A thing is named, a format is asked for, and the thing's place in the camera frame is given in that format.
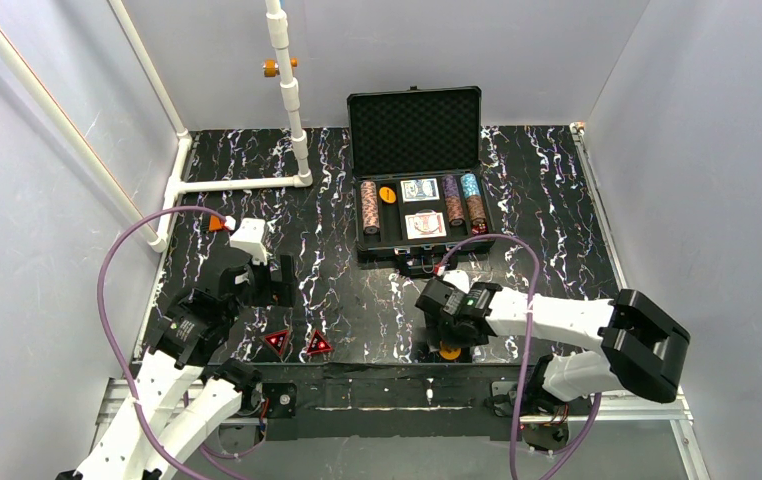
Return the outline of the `red all-in triangle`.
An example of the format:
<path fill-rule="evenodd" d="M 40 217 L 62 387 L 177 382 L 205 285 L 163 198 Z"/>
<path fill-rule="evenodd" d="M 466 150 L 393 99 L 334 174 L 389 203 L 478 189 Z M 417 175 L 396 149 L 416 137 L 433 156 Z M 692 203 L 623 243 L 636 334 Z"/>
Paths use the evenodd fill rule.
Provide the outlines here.
<path fill-rule="evenodd" d="M 308 356 L 327 354 L 333 350 L 333 345 L 325 338 L 320 330 L 316 329 L 312 332 L 306 348 L 306 354 Z"/>
<path fill-rule="evenodd" d="M 290 346 L 292 337 L 292 331 L 290 329 L 283 329 L 276 332 L 271 332 L 263 335 L 265 344 L 273 350 L 279 359 L 283 359 L 284 355 Z"/>

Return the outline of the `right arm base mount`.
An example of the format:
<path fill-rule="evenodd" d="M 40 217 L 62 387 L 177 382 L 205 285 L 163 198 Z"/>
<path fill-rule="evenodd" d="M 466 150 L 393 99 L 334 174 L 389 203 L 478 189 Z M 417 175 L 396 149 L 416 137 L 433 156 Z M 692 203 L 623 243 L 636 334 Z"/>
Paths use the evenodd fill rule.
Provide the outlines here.
<path fill-rule="evenodd" d="M 491 394 L 483 405 L 497 417 L 509 418 L 516 402 L 517 384 L 498 381 L 491 384 Z M 547 393 L 525 390 L 520 404 L 519 436 L 530 448 L 555 452 L 568 446 L 567 425 L 570 405 Z"/>

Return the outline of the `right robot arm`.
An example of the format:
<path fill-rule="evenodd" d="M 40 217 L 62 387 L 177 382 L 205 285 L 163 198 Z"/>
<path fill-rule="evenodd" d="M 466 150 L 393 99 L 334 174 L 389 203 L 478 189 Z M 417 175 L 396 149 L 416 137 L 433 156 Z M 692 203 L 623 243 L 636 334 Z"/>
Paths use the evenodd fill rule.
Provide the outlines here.
<path fill-rule="evenodd" d="M 560 299 L 471 283 L 453 270 L 430 279 L 415 305 L 442 347 L 465 349 L 525 334 L 578 347 L 576 354 L 543 356 L 524 388 L 560 403 L 616 390 L 671 403 L 691 340 L 672 316 L 632 289 L 613 299 Z"/>

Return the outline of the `orange poker chip stack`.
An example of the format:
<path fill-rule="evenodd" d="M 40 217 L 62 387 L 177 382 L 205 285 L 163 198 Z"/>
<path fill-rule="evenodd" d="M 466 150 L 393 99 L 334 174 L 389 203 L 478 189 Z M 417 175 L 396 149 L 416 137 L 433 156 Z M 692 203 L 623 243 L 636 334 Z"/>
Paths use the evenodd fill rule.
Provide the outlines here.
<path fill-rule="evenodd" d="M 360 184 L 361 208 L 365 211 L 377 209 L 377 185 L 373 181 L 365 180 Z"/>

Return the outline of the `yellow big blind button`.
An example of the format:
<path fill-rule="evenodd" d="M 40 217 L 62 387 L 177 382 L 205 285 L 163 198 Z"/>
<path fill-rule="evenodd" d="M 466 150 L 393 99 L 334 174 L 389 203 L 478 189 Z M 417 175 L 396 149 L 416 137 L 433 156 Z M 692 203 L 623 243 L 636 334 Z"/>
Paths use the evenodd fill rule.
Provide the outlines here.
<path fill-rule="evenodd" d="M 441 346 L 438 350 L 438 354 L 443 361 L 456 362 L 461 358 L 462 349 Z"/>
<path fill-rule="evenodd" d="M 384 204 L 392 205 L 397 202 L 396 192 L 390 187 L 381 187 L 378 190 L 378 197 Z"/>

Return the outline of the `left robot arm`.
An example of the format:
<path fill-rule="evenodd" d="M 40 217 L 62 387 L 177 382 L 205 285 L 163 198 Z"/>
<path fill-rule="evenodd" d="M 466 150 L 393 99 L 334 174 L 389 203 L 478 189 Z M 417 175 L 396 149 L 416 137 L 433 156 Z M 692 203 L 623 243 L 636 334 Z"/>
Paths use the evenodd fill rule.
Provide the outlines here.
<path fill-rule="evenodd" d="M 247 307 L 287 306 L 294 276 L 288 255 L 267 249 L 269 225 L 262 219 L 226 217 L 237 261 L 223 270 L 214 292 L 192 288 L 179 294 L 147 340 L 133 373 L 113 334 L 105 305 L 105 277 L 128 228 L 111 245 L 97 279 L 99 320 L 123 370 L 128 394 L 89 455 L 61 479 L 171 479 L 188 474 L 185 461 L 228 417 L 255 411 L 261 374 L 236 359 L 206 370 L 214 353 Z"/>

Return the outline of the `black poker set case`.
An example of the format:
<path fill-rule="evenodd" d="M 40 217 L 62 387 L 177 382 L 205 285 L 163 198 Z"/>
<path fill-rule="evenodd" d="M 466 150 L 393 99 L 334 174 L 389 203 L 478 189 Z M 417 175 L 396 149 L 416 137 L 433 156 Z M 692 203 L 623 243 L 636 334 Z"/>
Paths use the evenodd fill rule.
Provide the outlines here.
<path fill-rule="evenodd" d="M 353 93 L 346 100 L 351 146 L 351 167 L 356 202 L 356 247 L 358 258 L 368 265 L 394 266 L 411 278 L 428 277 L 443 256 L 447 268 L 460 257 L 486 253 L 493 243 L 487 234 L 497 230 L 483 179 L 481 153 L 482 91 L 477 86 L 444 89 Z M 471 233 L 460 177 L 473 173 L 479 181 L 489 232 Z M 445 204 L 442 178 L 453 175 L 460 189 L 465 223 L 453 227 Z M 405 203 L 402 180 L 435 178 L 440 199 Z M 362 225 L 360 184 L 377 185 L 380 232 L 365 235 Z M 378 197 L 381 187 L 395 190 L 397 202 L 384 204 Z M 444 215 L 447 235 L 408 240 L 405 215 L 437 211 Z"/>

